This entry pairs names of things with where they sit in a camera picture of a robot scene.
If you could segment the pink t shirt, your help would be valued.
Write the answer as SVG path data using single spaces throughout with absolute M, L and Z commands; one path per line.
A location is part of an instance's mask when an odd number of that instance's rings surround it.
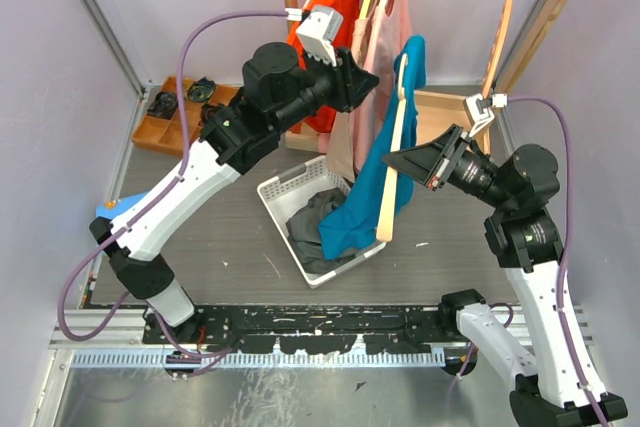
M 362 68 L 377 75 L 379 85 L 350 115 L 355 178 L 362 170 L 386 116 L 394 90 L 394 60 L 411 36 L 408 0 L 393 0 L 389 14 L 378 6 L 378 2 L 367 25 Z

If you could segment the cream wooden hanger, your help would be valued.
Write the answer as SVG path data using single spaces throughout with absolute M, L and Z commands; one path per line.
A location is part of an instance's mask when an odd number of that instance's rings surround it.
M 406 93 L 404 88 L 405 70 L 409 62 L 407 54 L 403 54 L 399 64 L 397 74 L 396 94 L 398 105 L 394 120 L 394 128 L 390 143 L 390 152 L 396 152 L 401 147 L 402 132 L 406 111 Z M 376 229 L 376 239 L 380 242 L 388 243 L 393 239 L 395 205 L 397 196 L 398 172 L 393 167 L 388 166 L 386 170 L 383 196 L 381 200 L 378 224 Z

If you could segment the teal blue t shirt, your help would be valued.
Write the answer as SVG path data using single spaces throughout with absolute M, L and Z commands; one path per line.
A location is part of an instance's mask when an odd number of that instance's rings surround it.
M 426 85 L 426 57 L 424 37 L 413 35 L 394 61 L 392 93 L 381 130 L 345 201 L 318 225 L 326 260 L 393 239 L 395 216 L 410 201 L 413 181 L 386 161 L 392 153 L 416 145 L 414 94 Z

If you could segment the orange wavy metal hanger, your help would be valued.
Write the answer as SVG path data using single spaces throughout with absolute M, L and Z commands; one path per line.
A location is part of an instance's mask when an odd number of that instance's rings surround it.
M 501 11 L 500 20 L 492 44 L 491 53 L 489 56 L 485 76 L 481 86 L 481 94 L 483 97 L 488 97 L 491 93 L 492 86 L 495 81 L 495 77 L 500 65 L 501 56 L 504 51 L 505 42 L 509 30 L 514 0 L 504 0 L 503 8 Z

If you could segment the dark grey t shirt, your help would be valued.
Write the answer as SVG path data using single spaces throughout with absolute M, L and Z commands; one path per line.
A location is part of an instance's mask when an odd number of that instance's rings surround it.
M 288 241 L 307 274 L 324 275 L 355 258 L 357 251 L 347 249 L 337 259 L 326 260 L 318 230 L 320 222 L 345 198 L 338 188 L 317 192 L 286 222 Z

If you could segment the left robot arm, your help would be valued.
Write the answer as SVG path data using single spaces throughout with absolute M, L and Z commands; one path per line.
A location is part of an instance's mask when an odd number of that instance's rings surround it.
M 174 232 L 208 199 L 276 150 L 289 128 L 328 106 L 351 112 L 378 85 L 347 48 L 299 55 L 283 42 L 259 47 L 242 67 L 244 85 L 210 118 L 186 157 L 144 198 L 90 232 L 120 283 L 149 304 L 178 343 L 200 331 L 195 306 L 161 255 Z

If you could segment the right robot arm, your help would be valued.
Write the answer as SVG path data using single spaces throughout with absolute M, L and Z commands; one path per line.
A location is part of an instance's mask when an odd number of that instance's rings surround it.
M 432 142 L 382 160 L 431 190 L 452 185 L 493 208 L 485 238 L 520 302 L 531 346 L 474 289 L 442 297 L 438 326 L 447 339 L 466 338 L 479 348 L 505 382 L 517 424 L 607 426 L 626 418 L 624 399 L 606 389 L 593 367 L 572 305 L 564 239 L 546 208 L 560 188 L 553 153 L 525 144 L 496 165 L 453 125 Z

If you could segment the beige t shirt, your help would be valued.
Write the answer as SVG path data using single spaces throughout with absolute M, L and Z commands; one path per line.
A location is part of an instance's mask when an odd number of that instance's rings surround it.
M 346 107 L 336 114 L 334 125 L 330 134 L 328 150 L 326 153 L 326 167 L 328 170 L 342 177 L 346 182 L 352 184 L 355 181 L 355 167 L 352 131 L 350 115 L 356 108 L 355 101 L 357 95 L 357 77 L 355 70 L 362 69 L 362 62 L 365 54 L 364 44 L 367 25 L 378 0 L 363 0 L 360 12 L 354 21 L 351 46 L 349 48 L 351 59 L 347 61 L 347 104 Z

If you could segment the orange red t shirt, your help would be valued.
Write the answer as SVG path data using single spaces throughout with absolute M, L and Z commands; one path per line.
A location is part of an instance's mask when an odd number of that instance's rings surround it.
M 354 24 L 359 15 L 360 0 L 311 0 L 307 5 L 311 13 L 308 24 L 303 33 L 315 33 L 318 37 L 323 28 L 323 43 L 331 44 L 335 48 L 350 47 L 354 32 Z M 294 23 L 288 34 L 287 43 L 294 47 L 304 66 L 303 44 L 296 34 L 300 22 Z M 336 117 L 336 111 L 328 106 L 321 107 L 318 112 L 304 120 L 310 129 L 319 134 L 329 134 Z

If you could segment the rolled black sock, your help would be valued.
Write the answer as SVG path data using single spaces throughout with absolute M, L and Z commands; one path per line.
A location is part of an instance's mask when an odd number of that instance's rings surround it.
M 200 109 L 199 125 L 204 127 L 224 107 L 223 104 L 204 104 Z

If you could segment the rolled green sock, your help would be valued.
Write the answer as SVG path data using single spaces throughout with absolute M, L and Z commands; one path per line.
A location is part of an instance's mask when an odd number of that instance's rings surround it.
M 186 99 L 194 103 L 207 103 L 216 89 L 217 84 L 214 80 L 202 77 L 189 86 Z

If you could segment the rolled dark sock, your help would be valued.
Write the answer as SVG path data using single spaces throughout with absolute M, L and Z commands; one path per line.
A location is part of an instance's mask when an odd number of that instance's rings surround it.
M 175 92 L 161 91 L 147 109 L 147 116 L 170 120 L 178 109 L 178 97 Z

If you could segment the wooden compartment tray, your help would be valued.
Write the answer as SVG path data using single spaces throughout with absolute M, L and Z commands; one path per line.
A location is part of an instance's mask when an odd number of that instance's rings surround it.
M 208 77 L 183 80 L 183 98 L 186 115 L 188 144 L 199 136 L 207 117 L 228 105 L 238 91 L 237 87 L 218 84 Z M 183 155 L 183 131 L 177 102 L 177 84 L 168 77 L 134 131 L 131 140 L 143 150 L 174 157 Z

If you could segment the blue patterned cloth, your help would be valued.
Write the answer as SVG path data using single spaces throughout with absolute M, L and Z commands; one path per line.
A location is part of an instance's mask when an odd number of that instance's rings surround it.
M 112 220 L 134 207 L 146 196 L 146 192 L 108 201 L 96 207 L 96 216 Z

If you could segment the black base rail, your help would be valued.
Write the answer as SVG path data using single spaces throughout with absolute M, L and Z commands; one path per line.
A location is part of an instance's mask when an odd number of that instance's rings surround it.
M 199 305 L 170 333 L 206 352 L 288 355 L 345 354 L 358 341 L 368 355 L 429 353 L 433 344 L 461 339 L 437 309 L 420 305 Z

